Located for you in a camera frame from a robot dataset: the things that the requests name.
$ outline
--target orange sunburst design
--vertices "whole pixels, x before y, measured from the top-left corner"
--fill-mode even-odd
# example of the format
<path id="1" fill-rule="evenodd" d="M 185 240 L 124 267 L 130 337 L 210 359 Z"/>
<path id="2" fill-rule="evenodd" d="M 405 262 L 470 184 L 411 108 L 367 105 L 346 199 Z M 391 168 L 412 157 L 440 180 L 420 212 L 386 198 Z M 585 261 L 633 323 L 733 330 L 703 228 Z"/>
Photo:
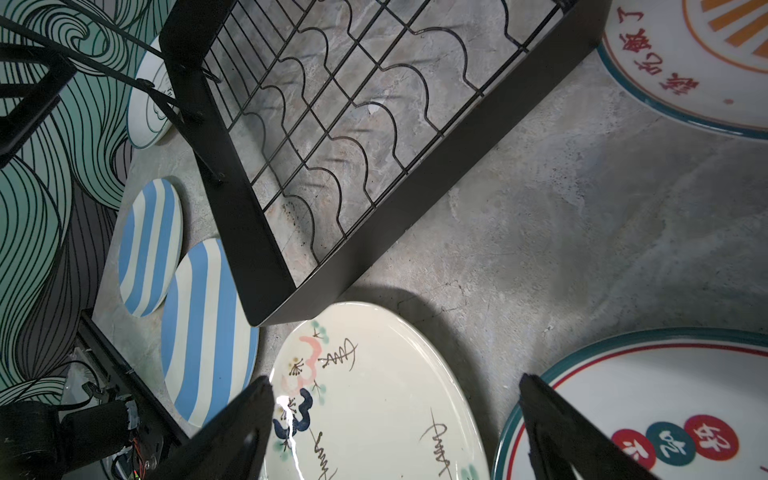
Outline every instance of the orange sunburst design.
<path id="1" fill-rule="evenodd" d="M 768 32 L 765 29 L 768 12 L 764 8 L 768 0 L 682 0 L 681 3 L 685 25 L 704 50 L 727 64 L 768 74 L 768 40 L 754 41 L 756 35 L 759 38 Z M 734 22 L 739 22 L 740 28 L 735 32 Z M 726 33 L 723 29 L 729 26 Z"/>
<path id="2" fill-rule="evenodd" d="M 702 12 L 708 12 L 713 8 L 725 5 L 731 1 L 733 0 L 701 0 L 701 10 Z M 709 25 L 713 31 L 719 31 L 764 5 L 768 5 L 768 0 L 750 0 L 710 21 Z M 726 41 L 734 47 L 740 47 L 745 41 L 757 35 L 757 33 L 762 31 L 765 27 L 768 27 L 768 12 L 762 14 L 748 25 L 742 27 L 739 31 L 733 33 L 730 37 L 726 38 Z M 760 57 L 768 58 L 768 40 L 763 42 L 753 53 Z"/>

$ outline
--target black cable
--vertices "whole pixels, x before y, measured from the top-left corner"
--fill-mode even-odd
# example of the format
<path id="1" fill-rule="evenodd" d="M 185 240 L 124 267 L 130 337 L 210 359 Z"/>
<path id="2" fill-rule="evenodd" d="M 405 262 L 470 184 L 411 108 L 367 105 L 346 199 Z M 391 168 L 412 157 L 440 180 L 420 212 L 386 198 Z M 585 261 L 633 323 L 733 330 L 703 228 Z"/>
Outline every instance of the black cable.
<path id="1" fill-rule="evenodd" d="M 88 365 L 86 362 L 82 362 L 81 360 L 68 360 L 67 362 L 62 362 L 62 363 L 58 364 L 57 366 L 55 366 L 55 367 L 52 367 L 52 368 L 51 368 L 51 369 L 49 369 L 49 370 L 48 370 L 48 371 L 47 371 L 45 374 L 43 374 L 42 376 L 39 376 L 38 378 L 36 378 L 35 380 L 33 380 L 33 381 L 32 381 L 32 382 L 29 384 L 29 385 L 27 385 L 27 386 L 26 386 L 26 388 L 25 388 L 25 389 L 23 389 L 23 390 L 22 390 L 22 391 L 21 391 L 21 392 L 20 392 L 20 393 L 19 393 L 19 394 L 16 396 L 16 398 L 15 398 L 15 399 L 13 399 L 13 401 L 12 401 L 11 403 L 16 403 L 16 402 L 18 402 L 18 401 L 19 401 L 19 399 L 21 399 L 21 397 L 23 397 L 23 396 L 24 396 L 24 394 L 25 394 L 26 392 L 28 392 L 28 391 L 29 391 L 29 389 L 30 389 L 30 388 L 32 388 L 32 387 L 33 387 L 33 386 L 34 386 L 34 385 L 35 385 L 37 382 L 39 382 L 40 380 L 42 380 L 42 379 L 44 379 L 44 378 L 46 378 L 46 377 L 50 376 L 50 375 L 51 375 L 53 372 L 55 372 L 56 370 L 60 369 L 61 367 L 63 367 L 63 366 L 67 366 L 67 365 L 71 365 L 72 363 L 80 363 L 80 364 L 82 364 L 82 365 L 85 365 L 85 368 L 87 368 L 87 369 L 88 369 L 88 370 L 91 372 L 91 375 L 93 375 L 93 377 L 94 377 L 94 380 L 96 380 L 96 386 L 97 386 L 99 389 L 101 389 L 101 384 L 100 384 L 100 383 L 99 383 L 99 381 L 98 381 L 98 376 L 96 376 L 96 372 L 93 370 L 93 368 L 92 368 L 90 365 Z M 90 403 L 92 399 L 93 399 L 93 394 L 90 394 L 90 395 L 89 395 L 89 397 L 88 397 L 88 400 L 84 400 L 83 402 L 79 402 L 79 403 L 73 403 L 73 404 L 71 404 L 71 405 L 58 405 L 58 406 L 56 406 L 56 409 L 57 409 L 57 410 L 59 410 L 60 412 L 65 412 L 65 411 L 68 411 L 68 410 L 75 410 L 75 409 L 79 409 L 79 408 L 81 408 L 81 407 L 84 407 L 84 406 L 86 406 L 88 403 Z"/>

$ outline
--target plate with red and teal rim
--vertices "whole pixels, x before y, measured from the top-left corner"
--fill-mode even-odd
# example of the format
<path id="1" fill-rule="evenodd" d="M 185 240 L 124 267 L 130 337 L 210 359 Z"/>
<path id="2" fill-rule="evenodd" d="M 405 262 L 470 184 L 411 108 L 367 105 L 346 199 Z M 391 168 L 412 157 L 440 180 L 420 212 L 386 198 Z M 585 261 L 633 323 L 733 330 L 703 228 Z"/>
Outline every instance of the plate with red and teal rim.
<path id="1" fill-rule="evenodd" d="M 768 478 L 768 336 L 730 329 L 628 333 L 542 379 L 659 478 Z M 522 411 L 502 431 L 493 480 L 533 480 Z"/>
<path id="2" fill-rule="evenodd" d="M 614 0 L 598 52 L 616 82 L 658 113 L 768 140 L 766 0 Z"/>

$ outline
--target teal plate rim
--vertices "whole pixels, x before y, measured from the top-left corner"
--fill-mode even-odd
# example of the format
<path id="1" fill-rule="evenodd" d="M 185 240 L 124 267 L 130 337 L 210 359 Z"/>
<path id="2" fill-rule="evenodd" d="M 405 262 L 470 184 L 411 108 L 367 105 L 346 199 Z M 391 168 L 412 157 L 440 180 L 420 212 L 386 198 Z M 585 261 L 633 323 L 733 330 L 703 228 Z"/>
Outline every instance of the teal plate rim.
<path id="1" fill-rule="evenodd" d="M 603 65 L 605 66 L 605 69 L 608 70 L 608 73 L 611 74 L 611 77 L 613 77 L 614 80 L 624 90 L 629 92 L 630 95 L 635 97 L 645 106 L 653 108 L 655 111 L 669 118 L 672 118 L 677 121 L 681 121 L 693 127 L 703 128 L 704 130 L 707 130 L 707 131 L 716 132 L 718 134 L 733 135 L 739 138 L 747 138 L 747 139 L 751 138 L 754 140 L 763 140 L 763 141 L 768 140 L 768 131 L 760 131 L 752 128 L 735 127 L 730 124 L 711 121 L 701 117 L 694 117 L 693 115 L 689 115 L 685 112 L 679 111 L 676 108 L 672 108 L 669 105 L 666 105 L 662 102 L 659 102 L 655 98 L 648 96 L 640 88 L 638 88 L 637 85 L 635 85 L 631 79 L 627 78 L 616 68 L 616 65 L 614 65 L 614 62 L 611 60 L 611 56 L 608 54 L 607 50 L 605 49 L 603 42 L 604 41 L 601 40 L 600 44 L 598 45 L 598 54 L 600 55 L 600 59 L 602 60 Z"/>
<path id="2" fill-rule="evenodd" d="M 541 379 L 546 383 L 551 384 L 556 378 L 567 372 L 573 366 L 612 349 L 632 346 L 638 343 L 674 339 L 741 343 L 748 346 L 768 348 L 767 335 L 763 335 L 762 333 L 744 332 L 742 330 L 711 327 L 673 327 L 643 330 L 640 332 L 623 333 L 617 336 L 612 336 L 596 343 L 592 343 L 583 349 L 579 349 L 547 369 L 546 372 L 541 374 Z M 506 460 L 507 451 L 514 441 L 513 436 L 515 430 L 521 421 L 522 410 L 520 410 L 520 405 L 515 403 L 515 407 L 509 414 L 499 438 L 498 448 L 496 449 L 496 455 L 493 459 L 493 473 L 491 474 L 493 480 L 504 480 L 505 478 L 504 473 L 506 465 L 499 465 L 499 463 Z"/>

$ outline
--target teal circle with character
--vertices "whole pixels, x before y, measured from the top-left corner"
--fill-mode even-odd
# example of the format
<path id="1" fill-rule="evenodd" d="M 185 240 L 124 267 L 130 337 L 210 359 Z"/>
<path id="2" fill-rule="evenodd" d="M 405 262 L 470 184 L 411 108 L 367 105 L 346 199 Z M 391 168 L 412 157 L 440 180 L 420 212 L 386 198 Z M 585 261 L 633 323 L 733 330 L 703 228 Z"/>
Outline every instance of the teal circle with character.
<path id="1" fill-rule="evenodd" d="M 656 422 L 645 432 L 654 445 L 656 458 L 669 465 L 688 465 L 696 456 L 696 443 L 681 427 L 669 422 Z"/>

